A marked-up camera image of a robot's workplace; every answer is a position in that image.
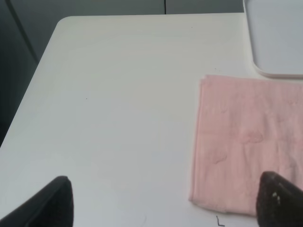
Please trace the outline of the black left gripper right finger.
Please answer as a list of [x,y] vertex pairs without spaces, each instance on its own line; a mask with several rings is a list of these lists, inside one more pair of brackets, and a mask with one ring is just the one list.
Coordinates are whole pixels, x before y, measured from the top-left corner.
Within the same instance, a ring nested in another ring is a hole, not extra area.
[[260,227],[301,227],[303,191],[278,173],[265,171],[260,177],[256,214]]

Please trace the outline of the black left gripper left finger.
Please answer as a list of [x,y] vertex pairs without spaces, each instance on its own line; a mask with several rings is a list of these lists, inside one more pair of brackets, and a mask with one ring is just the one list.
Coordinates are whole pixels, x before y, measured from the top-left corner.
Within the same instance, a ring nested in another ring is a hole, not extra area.
[[2,227],[72,227],[74,202],[68,177],[58,176],[0,220]]

